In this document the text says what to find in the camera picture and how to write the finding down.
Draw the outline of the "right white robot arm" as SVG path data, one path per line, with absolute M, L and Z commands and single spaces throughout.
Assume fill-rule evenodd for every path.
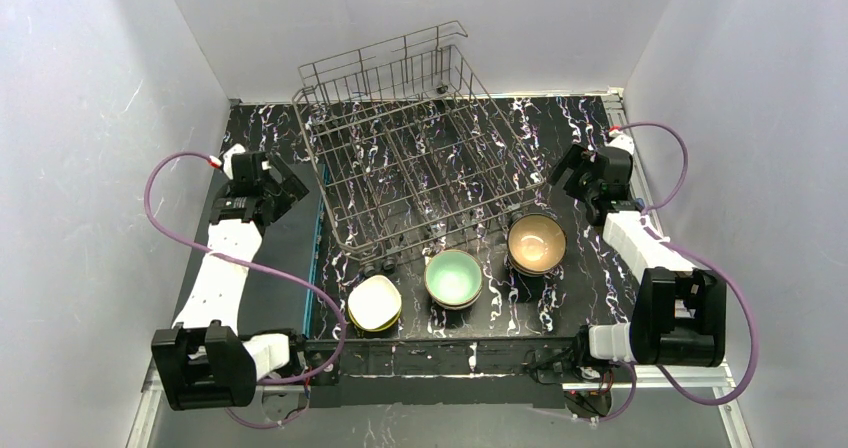
M 548 177 L 580 202 L 590 226 L 639 283 L 626 322 L 584 325 L 570 350 L 578 367 L 614 362 L 716 367 L 725 354 L 727 283 L 668 246 L 633 197 L 633 156 L 574 144 Z

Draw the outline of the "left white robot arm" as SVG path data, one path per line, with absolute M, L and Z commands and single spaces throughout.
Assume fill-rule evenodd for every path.
M 302 369 L 293 359 L 296 331 L 242 335 L 238 315 L 267 228 L 309 190 L 280 156 L 267 151 L 236 144 L 203 159 L 227 180 L 211 205 L 207 241 L 188 298 L 172 325 L 157 330 L 151 341 L 155 367 L 175 411 L 244 407 L 260 381 Z

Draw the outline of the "orange striped bowl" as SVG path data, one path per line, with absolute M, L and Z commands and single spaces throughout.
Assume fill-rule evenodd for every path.
M 562 268 L 561 264 L 557 264 L 546 270 L 532 270 L 520 265 L 515 261 L 509 261 L 508 265 L 513 271 L 526 277 L 543 277 L 547 275 L 552 275 Z

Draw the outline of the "blue floral bowl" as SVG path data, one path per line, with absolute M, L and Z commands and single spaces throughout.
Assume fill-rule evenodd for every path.
M 464 309 L 471 307 L 479 298 L 480 298 L 480 294 L 477 293 L 475 296 L 473 296 L 473 297 L 471 297 L 467 300 L 463 300 L 462 302 L 457 302 L 457 303 L 448 303 L 448 302 L 445 302 L 443 300 L 439 300 L 438 298 L 435 298 L 435 297 L 432 297 L 431 301 L 435 305 L 437 305 L 441 308 L 444 308 L 446 310 L 459 311 L 459 310 L 464 310 Z

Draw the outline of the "tan interior dark bowl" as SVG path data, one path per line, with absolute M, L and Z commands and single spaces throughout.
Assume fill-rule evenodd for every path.
M 510 261 L 532 270 L 560 264 L 567 252 L 567 235 L 550 216 L 530 213 L 515 219 L 507 234 Z

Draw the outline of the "yellow rimmed bowl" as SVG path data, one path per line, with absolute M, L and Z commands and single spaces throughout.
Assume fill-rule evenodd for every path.
M 359 320 L 353 312 L 349 313 L 350 321 L 354 324 L 354 326 L 360 330 L 367 333 L 379 333 L 384 332 L 394 326 L 397 321 L 400 319 L 402 311 L 398 310 L 391 317 L 386 318 L 384 321 L 368 321 L 363 322 Z

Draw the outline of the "white square bowl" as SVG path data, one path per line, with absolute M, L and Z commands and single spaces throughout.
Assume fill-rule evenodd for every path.
M 348 314 L 353 312 L 363 322 L 380 322 L 402 310 L 402 297 L 389 278 L 374 275 L 352 290 L 346 306 Z

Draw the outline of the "green celadon bowl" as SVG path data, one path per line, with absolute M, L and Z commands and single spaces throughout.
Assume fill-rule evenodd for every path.
M 426 265 L 424 277 L 430 297 L 448 303 L 462 302 L 482 291 L 480 262 L 461 250 L 445 250 L 432 257 Z

